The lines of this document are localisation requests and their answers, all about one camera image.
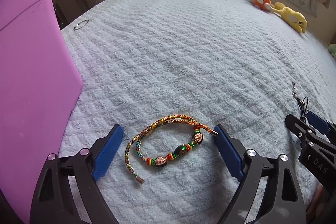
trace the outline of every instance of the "green plush toy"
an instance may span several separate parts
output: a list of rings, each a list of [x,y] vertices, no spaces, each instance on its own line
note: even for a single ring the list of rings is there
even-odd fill
[[[336,44],[328,43],[328,51],[332,57],[336,60]]]

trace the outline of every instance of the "key ring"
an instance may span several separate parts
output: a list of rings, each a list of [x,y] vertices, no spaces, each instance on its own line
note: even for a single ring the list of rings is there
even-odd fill
[[[85,22],[85,24],[84,24],[83,26],[80,26],[80,27],[78,28],[79,24],[81,24],[81,23],[83,23],[83,22]],[[88,24],[88,23],[89,23],[89,20],[88,20],[88,19],[85,19],[85,20],[83,20],[83,21],[77,23],[77,25],[76,25],[73,29],[74,29],[74,30],[79,30],[80,28],[83,28],[83,27],[84,27],[86,24]]]
[[[150,135],[152,133],[152,130],[154,130],[155,128],[158,128],[160,126],[169,124],[169,123],[184,123],[184,124],[189,124],[191,126],[194,126],[194,134],[192,136],[192,141],[188,142],[186,144],[182,144],[179,145],[174,152],[168,153],[166,156],[159,156],[156,157],[155,159],[152,159],[150,157],[145,158],[140,150],[140,145],[141,145],[141,141],[144,137]],[[201,133],[201,128],[203,128],[204,130],[206,130],[208,133],[217,136],[218,133],[216,131],[213,131],[211,128],[209,128],[208,126],[201,124],[199,122],[197,122],[195,119],[191,118],[190,116],[187,115],[180,115],[180,114],[173,114],[170,116],[166,116],[161,118],[160,120],[154,122],[153,124],[151,124],[149,127],[146,127],[144,130],[142,130],[138,135],[134,136],[129,143],[126,146],[126,150],[125,150],[125,164],[127,169],[131,172],[132,176],[135,177],[135,179],[139,182],[139,183],[144,183],[145,181],[140,178],[137,173],[135,173],[135,171],[133,170],[130,162],[129,162],[129,158],[128,158],[128,154],[129,154],[129,150],[132,146],[132,144],[134,144],[136,142],[136,152],[138,154],[138,156],[144,160],[146,162],[147,165],[149,166],[154,166],[157,168],[161,168],[167,165],[169,160],[175,160],[178,157],[181,157],[183,155],[185,155],[188,151],[192,150],[192,148],[195,145],[199,145],[202,143],[203,141],[203,135]]]

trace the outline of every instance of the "metal ring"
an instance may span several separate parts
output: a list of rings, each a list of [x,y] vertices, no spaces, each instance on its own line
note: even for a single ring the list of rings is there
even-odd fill
[[[79,28],[78,28],[78,26],[79,26],[79,24],[81,24],[81,23],[83,23],[83,22],[86,22],[83,26],[80,26]],[[77,23],[77,25],[73,28],[74,30],[79,30],[80,28],[83,28],[86,24],[88,24],[89,23],[89,20],[88,19],[85,19],[85,20],[83,20],[83,21],[81,21],[80,23]]]

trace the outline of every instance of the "bracelet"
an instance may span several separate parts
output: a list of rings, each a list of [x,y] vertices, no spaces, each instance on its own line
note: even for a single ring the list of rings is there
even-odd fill
[[[154,130],[155,128],[158,128],[160,126],[164,126],[164,125],[170,124],[170,123],[184,123],[184,124],[189,124],[191,126],[194,126],[194,134],[192,136],[192,141],[187,143],[187,144],[179,145],[174,150],[174,152],[168,153],[166,156],[159,156],[159,157],[156,157],[155,159],[145,158],[142,155],[141,150],[140,150],[140,145],[141,145],[142,139],[145,136],[150,135],[152,133],[152,130]],[[126,146],[126,150],[125,150],[125,164],[126,164],[127,169],[131,172],[132,176],[134,176],[135,179],[138,182],[140,182],[141,184],[144,183],[144,180],[142,178],[140,178],[137,175],[137,173],[135,173],[134,169],[132,168],[132,166],[129,162],[128,154],[129,154],[129,150],[131,149],[132,144],[134,144],[136,142],[136,152],[137,152],[138,156],[146,162],[147,165],[160,168],[160,167],[166,166],[168,160],[175,160],[178,156],[181,157],[181,156],[185,155],[195,145],[201,144],[202,141],[203,141],[203,135],[202,135],[201,130],[200,130],[201,128],[203,128],[204,130],[206,130],[208,133],[210,133],[212,135],[215,135],[215,136],[218,135],[218,133],[216,131],[213,131],[208,126],[197,122],[195,119],[193,119],[193,118],[191,118],[190,116],[187,116],[187,115],[174,114],[174,115],[170,115],[170,116],[166,116],[166,117],[161,118],[160,120],[151,124],[149,127],[142,130],[139,134],[134,136],[129,141],[129,143]]]

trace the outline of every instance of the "colorful spacer bead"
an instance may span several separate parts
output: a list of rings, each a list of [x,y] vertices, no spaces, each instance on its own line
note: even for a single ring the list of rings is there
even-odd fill
[[[187,151],[190,151],[192,150],[192,148],[194,147],[195,145],[193,143],[187,143],[185,144],[185,148],[187,149]]]
[[[175,152],[167,154],[167,160],[175,160],[175,159],[176,159]]]
[[[155,161],[155,159],[147,158],[146,159],[146,164],[150,165],[150,166],[154,166],[154,161]]]

